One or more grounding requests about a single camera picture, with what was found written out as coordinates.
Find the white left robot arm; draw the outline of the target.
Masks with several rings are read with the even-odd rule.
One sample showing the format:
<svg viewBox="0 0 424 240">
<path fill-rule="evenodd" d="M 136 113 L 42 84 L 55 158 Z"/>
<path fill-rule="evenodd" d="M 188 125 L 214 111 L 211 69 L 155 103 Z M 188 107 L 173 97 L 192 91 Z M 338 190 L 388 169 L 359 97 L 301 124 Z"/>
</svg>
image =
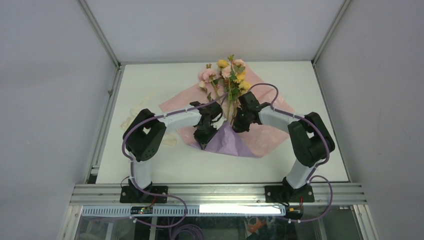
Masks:
<svg viewBox="0 0 424 240">
<path fill-rule="evenodd" d="M 191 102 L 184 109 L 155 114 L 143 109 L 123 134 L 122 153 L 130 160 L 129 180 L 134 186 L 131 197 L 145 203 L 151 196 L 151 159 L 157 154 L 165 134 L 186 127 L 195 128 L 193 137 L 197 146 L 205 150 L 218 133 L 213 126 L 223 116 L 221 105 L 212 101 Z"/>
</svg>

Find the purple wrapping paper sheet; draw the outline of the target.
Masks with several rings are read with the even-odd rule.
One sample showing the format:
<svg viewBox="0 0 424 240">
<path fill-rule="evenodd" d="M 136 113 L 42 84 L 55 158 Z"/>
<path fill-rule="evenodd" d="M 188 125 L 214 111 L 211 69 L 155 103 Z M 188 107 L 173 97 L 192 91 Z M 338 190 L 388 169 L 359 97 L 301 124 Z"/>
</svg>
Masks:
<svg viewBox="0 0 424 240">
<path fill-rule="evenodd" d="M 210 153 L 234 157 L 257 158 L 242 138 L 233 131 L 232 126 L 227 121 L 223 122 L 206 147 L 200 147 L 200 149 Z"/>
</svg>

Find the peach fake rose stem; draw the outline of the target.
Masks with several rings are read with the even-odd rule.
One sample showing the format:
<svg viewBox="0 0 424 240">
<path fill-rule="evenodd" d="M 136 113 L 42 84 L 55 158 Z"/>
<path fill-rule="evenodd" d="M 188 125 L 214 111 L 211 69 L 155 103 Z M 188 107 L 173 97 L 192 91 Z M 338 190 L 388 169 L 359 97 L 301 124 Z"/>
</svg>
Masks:
<svg viewBox="0 0 424 240">
<path fill-rule="evenodd" d="M 229 73 L 226 77 L 228 95 L 235 101 L 240 95 L 247 91 L 246 64 L 242 59 L 235 59 L 234 55 L 228 56 Z"/>
</svg>

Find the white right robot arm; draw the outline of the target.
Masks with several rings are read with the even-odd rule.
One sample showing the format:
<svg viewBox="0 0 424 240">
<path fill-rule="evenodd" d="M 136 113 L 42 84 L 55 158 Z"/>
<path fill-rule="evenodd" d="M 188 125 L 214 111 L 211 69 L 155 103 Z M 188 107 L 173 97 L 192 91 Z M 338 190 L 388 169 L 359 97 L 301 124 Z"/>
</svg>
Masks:
<svg viewBox="0 0 424 240">
<path fill-rule="evenodd" d="M 277 109 L 269 102 L 259 103 L 252 92 L 241 95 L 238 100 L 234 132 L 248 132 L 252 124 L 257 124 L 289 134 L 296 160 L 282 180 L 282 196 L 289 203 L 296 202 L 302 196 L 301 188 L 310 182 L 318 166 L 329 160 L 336 147 L 321 116 L 316 112 L 301 116 Z"/>
</svg>

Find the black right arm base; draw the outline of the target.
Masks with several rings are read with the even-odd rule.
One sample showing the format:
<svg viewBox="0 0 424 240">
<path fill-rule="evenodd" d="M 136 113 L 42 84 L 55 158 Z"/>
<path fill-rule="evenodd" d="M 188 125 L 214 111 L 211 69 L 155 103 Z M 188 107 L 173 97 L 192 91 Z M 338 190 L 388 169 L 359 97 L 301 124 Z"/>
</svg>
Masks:
<svg viewBox="0 0 424 240">
<path fill-rule="evenodd" d="M 297 189 L 291 189 L 284 185 L 265 185 L 265 201 L 267 203 L 313 203 L 315 196 L 310 185 L 304 185 Z"/>
</svg>

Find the pink wrapping paper sheet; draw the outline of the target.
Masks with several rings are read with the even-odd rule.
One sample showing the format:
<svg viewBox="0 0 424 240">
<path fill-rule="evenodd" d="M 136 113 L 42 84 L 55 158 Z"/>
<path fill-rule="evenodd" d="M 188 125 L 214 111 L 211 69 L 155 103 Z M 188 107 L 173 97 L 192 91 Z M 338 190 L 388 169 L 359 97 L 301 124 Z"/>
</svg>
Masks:
<svg viewBox="0 0 424 240">
<path fill-rule="evenodd" d="M 246 78 L 251 85 L 264 83 L 264 81 L 257 76 L 250 68 L 247 66 Z M 269 102 L 274 99 L 276 91 L 271 89 L 269 86 L 259 85 L 253 88 L 253 94 L 259 103 Z M 198 83 L 193 86 L 181 91 L 176 94 L 174 97 L 166 100 L 165 102 L 159 105 L 159 108 L 163 112 L 171 112 L 178 109 L 186 107 L 191 102 L 198 101 L 200 103 L 209 102 L 207 95 L 199 89 Z M 286 101 L 278 96 L 276 101 L 273 103 L 273 106 L 278 109 L 283 109 L 288 112 L 293 112 L 293 108 L 290 107 Z M 220 122 L 217 122 L 216 128 L 220 128 L 226 118 L 223 116 Z M 289 138 L 289 134 L 279 130 L 272 126 L 267 125 L 258 125 L 256 123 L 250 125 L 249 132 L 237 133 L 245 144 L 250 148 L 250 150 L 258 157 L 264 157 L 268 155 L 272 150 L 278 147 L 286 139 Z M 199 144 L 194 139 L 195 127 L 188 126 L 183 127 L 177 130 L 177 133 L 181 137 L 182 141 L 194 148 L 200 149 Z"/>
</svg>

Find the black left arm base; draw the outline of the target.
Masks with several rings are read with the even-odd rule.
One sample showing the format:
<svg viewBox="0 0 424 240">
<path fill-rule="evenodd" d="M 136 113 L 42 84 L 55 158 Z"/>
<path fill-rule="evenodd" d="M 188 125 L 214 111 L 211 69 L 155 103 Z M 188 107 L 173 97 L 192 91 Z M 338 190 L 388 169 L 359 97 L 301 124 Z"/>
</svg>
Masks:
<svg viewBox="0 0 424 240">
<path fill-rule="evenodd" d="M 127 185 L 121 185 L 121 195 L 119 202 L 123 204 L 165 204 L 168 202 L 169 187 L 166 185 L 153 185 L 151 182 L 144 193 L 137 189 L 131 180 L 127 180 Z"/>
</svg>

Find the cream ribbon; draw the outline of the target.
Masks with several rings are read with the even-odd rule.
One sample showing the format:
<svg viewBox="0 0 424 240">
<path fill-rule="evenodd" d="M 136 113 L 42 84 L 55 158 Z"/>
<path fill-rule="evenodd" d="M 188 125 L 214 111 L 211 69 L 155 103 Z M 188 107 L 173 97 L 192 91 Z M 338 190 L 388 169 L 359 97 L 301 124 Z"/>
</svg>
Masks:
<svg viewBox="0 0 424 240">
<path fill-rule="evenodd" d="M 131 107 L 129 109 L 129 116 L 126 118 L 125 121 L 123 121 L 120 124 L 120 129 L 122 131 L 127 130 L 127 128 L 130 126 L 130 124 L 133 122 L 133 120 L 136 118 L 136 116 L 140 113 L 142 109 L 145 109 L 147 104 L 149 104 L 154 97 L 156 96 L 156 93 L 154 91 L 150 92 L 146 97 L 144 97 L 138 104 Z M 177 145 L 177 138 L 172 133 L 166 133 L 164 135 L 164 138 L 161 140 L 161 144 L 169 147 L 175 147 Z"/>
</svg>

